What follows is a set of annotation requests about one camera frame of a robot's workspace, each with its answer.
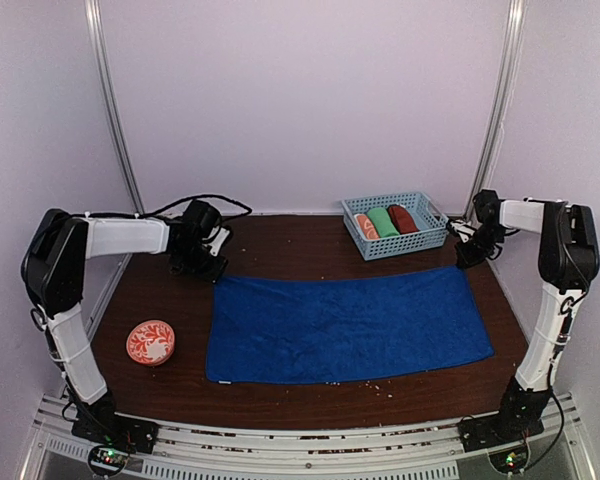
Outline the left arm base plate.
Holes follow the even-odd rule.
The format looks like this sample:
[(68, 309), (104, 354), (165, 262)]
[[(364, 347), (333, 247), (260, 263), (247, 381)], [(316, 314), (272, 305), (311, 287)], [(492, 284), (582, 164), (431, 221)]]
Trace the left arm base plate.
[(127, 453), (153, 452), (158, 436), (158, 424), (121, 416), (112, 410), (80, 410), (73, 423), (73, 436), (114, 447)]

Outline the aluminium frame post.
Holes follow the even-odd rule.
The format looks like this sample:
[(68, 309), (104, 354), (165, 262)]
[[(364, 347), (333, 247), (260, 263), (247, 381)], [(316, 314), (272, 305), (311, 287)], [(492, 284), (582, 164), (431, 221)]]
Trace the aluminium frame post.
[(144, 203), (133, 171), (115, 95), (102, 23), (101, 5), (97, 0), (86, 0), (84, 6), (87, 29), (92, 44), (104, 101), (105, 118), (112, 138), (115, 156), (121, 169), (123, 183), (134, 210), (139, 213), (144, 213)]
[(475, 207), (473, 197), (490, 181), (502, 136), (503, 122), (514, 88), (522, 43), (526, 1), (511, 0), (501, 51), (496, 87), (482, 144), (477, 170), (464, 209), (463, 218), (471, 220)]

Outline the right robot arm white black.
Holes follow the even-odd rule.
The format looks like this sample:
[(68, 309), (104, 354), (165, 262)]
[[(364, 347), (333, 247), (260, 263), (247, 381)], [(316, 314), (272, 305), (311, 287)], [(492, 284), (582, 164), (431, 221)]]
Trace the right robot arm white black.
[(450, 221), (458, 238), (456, 266), (466, 270), (502, 251), (507, 237), (539, 235), (538, 271), (543, 282), (538, 319), (521, 365), (509, 382), (492, 430), (510, 442), (540, 418), (551, 394), (562, 353), (580, 304), (600, 269), (593, 211), (566, 201), (504, 200), (482, 190), (473, 200), (479, 225)]

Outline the front aluminium rail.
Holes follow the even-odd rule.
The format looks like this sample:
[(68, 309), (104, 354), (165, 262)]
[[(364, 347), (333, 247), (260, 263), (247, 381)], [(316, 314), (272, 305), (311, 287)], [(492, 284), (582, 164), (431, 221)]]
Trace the front aluminium rail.
[(571, 395), (547, 407), (543, 432), (468, 451), (458, 419), (332, 430), (255, 430), (161, 421), (150, 454), (118, 479), (506, 479), (510, 452), (528, 451), (525, 479), (597, 479)]

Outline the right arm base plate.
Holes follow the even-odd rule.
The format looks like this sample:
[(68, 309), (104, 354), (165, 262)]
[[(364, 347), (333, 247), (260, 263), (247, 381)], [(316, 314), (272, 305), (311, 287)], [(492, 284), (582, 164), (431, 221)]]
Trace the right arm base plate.
[(526, 436), (544, 432), (544, 426), (540, 420), (533, 420), (526, 426), (519, 426), (515, 423), (504, 425), (500, 421), (498, 413), (462, 419), (457, 424), (457, 428), (465, 452), (520, 442)]

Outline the left aluminium frame post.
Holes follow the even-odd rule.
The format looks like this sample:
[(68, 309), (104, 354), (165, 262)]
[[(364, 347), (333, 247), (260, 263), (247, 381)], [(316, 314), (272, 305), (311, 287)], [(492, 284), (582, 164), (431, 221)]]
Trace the left aluminium frame post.
[(123, 183), (134, 210), (139, 213), (144, 213), (144, 203), (133, 171), (115, 95), (102, 23), (101, 5), (97, 0), (86, 0), (84, 6), (87, 29), (92, 44), (104, 101), (105, 118), (112, 138), (115, 156), (121, 169)]

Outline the right aluminium frame post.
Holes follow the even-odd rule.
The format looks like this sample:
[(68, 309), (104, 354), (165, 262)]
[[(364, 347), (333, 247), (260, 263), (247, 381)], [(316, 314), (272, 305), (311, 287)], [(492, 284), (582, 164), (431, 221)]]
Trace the right aluminium frame post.
[(526, 1), (511, 0), (501, 51), (496, 87), (482, 144), (477, 170), (464, 209), (463, 218), (471, 220), (475, 207), (473, 197), (490, 181), (502, 136), (503, 122), (514, 88), (522, 43)]

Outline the light blue plastic basket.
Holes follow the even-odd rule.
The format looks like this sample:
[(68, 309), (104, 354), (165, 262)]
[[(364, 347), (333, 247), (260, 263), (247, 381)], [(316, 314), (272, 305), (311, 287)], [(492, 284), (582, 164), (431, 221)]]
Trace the light blue plastic basket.
[[(356, 216), (372, 208), (404, 207), (417, 227), (415, 233), (368, 239)], [(423, 192), (367, 196), (341, 201), (343, 222), (365, 261), (377, 260), (441, 247), (447, 236), (448, 217)]]

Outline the brown towel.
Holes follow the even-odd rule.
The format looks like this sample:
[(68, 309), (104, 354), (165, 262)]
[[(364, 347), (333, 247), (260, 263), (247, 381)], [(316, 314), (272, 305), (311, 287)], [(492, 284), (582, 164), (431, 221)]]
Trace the brown towel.
[(392, 224), (400, 235), (407, 235), (419, 231), (415, 220), (409, 211), (402, 205), (393, 204), (387, 208)]

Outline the orange white rolled towel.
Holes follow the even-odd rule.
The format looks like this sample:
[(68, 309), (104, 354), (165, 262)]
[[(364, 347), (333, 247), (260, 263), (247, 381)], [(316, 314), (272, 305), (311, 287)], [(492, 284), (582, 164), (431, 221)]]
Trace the orange white rolled towel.
[(380, 238), (376, 227), (366, 214), (356, 214), (355, 220), (366, 240), (373, 241)]

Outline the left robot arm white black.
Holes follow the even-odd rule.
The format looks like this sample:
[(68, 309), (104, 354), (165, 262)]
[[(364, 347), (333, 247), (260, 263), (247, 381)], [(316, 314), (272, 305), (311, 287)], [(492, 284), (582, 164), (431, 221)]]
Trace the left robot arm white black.
[(201, 201), (174, 218), (70, 214), (57, 208), (45, 212), (22, 260), (21, 278), (53, 361), (77, 405), (88, 410), (84, 425), (101, 443), (117, 442), (124, 424), (110, 411), (113, 395), (97, 366), (82, 319), (87, 261), (165, 254), (175, 273), (215, 283), (228, 265), (221, 250), (232, 236), (219, 212)]

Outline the green rolled towel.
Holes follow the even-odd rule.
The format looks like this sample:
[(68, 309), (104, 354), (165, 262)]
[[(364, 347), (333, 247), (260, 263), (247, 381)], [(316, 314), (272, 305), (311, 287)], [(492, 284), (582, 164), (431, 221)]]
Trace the green rolled towel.
[(399, 236), (386, 208), (375, 207), (366, 213), (380, 238)]

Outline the orange patterned bowl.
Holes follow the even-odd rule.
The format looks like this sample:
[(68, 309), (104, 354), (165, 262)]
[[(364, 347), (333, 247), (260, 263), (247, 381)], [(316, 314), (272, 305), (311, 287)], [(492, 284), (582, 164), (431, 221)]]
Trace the orange patterned bowl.
[(126, 352), (137, 364), (156, 367), (168, 361), (175, 351), (174, 329), (162, 320), (144, 321), (130, 332)]

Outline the blue towel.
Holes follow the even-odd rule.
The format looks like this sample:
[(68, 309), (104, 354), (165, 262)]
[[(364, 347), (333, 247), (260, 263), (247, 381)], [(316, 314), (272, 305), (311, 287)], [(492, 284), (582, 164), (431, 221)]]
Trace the blue towel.
[(455, 267), (352, 280), (226, 277), (214, 288), (205, 374), (217, 383), (334, 384), (493, 354)]

